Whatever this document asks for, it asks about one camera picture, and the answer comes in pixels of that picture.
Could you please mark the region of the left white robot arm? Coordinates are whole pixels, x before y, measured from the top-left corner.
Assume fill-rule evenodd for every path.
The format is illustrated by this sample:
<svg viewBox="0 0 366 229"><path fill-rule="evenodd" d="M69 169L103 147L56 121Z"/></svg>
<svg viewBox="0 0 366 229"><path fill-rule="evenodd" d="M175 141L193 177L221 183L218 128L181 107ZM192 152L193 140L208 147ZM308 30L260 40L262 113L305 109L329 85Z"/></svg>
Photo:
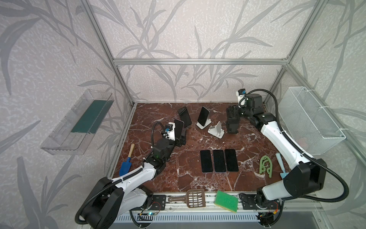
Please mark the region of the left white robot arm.
<svg viewBox="0 0 366 229"><path fill-rule="evenodd" d="M146 204L152 194L143 184L162 173L176 145L180 143L184 122L175 119L163 126L162 138L137 169L117 178L101 178L77 210L74 221L93 229L108 229L116 218Z"/></svg>

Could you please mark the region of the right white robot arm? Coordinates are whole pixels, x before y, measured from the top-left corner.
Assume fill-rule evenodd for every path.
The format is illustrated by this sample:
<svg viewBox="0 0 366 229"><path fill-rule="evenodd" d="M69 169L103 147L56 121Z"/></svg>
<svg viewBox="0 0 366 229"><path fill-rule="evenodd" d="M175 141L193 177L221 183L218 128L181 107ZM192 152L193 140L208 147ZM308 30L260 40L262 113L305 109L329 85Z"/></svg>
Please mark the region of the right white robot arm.
<svg viewBox="0 0 366 229"><path fill-rule="evenodd" d="M244 88L236 92L238 104L227 108L226 129L237 134L240 119L246 117L279 151L291 171L281 181L257 189L253 198L255 205L265 209L270 202L307 198L319 202L335 203L346 199L349 186L340 175L328 168L322 159L315 159L305 152L282 128L279 121L278 101L273 93L268 93L275 102L275 114L263 109L262 96L258 90L247 92ZM326 174L335 177L343 186L343 193L335 198L317 198L310 194L323 188Z"/></svg>

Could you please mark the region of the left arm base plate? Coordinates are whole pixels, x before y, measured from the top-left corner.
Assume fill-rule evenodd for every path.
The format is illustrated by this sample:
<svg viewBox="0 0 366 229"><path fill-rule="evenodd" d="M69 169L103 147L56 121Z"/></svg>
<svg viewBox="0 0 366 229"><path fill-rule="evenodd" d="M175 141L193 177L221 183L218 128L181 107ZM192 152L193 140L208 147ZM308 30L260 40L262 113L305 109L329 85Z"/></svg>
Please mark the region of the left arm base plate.
<svg viewBox="0 0 366 229"><path fill-rule="evenodd" d="M151 211L165 210L166 201L166 195L149 195L147 197L145 209Z"/></svg>

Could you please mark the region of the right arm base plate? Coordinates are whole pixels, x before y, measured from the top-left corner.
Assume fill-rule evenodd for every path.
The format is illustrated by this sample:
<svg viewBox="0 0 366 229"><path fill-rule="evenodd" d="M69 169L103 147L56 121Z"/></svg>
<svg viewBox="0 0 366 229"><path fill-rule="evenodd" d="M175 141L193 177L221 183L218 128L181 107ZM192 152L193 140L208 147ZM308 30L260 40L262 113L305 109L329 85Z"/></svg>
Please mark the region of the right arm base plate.
<svg viewBox="0 0 366 229"><path fill-rule="evenodd" d="M241 201L243 210L269 210L275 211L280 208L280 201L265 201L263 203L259 203L256 201L256 194L246 194L240 193L239 200Z"/></svg>

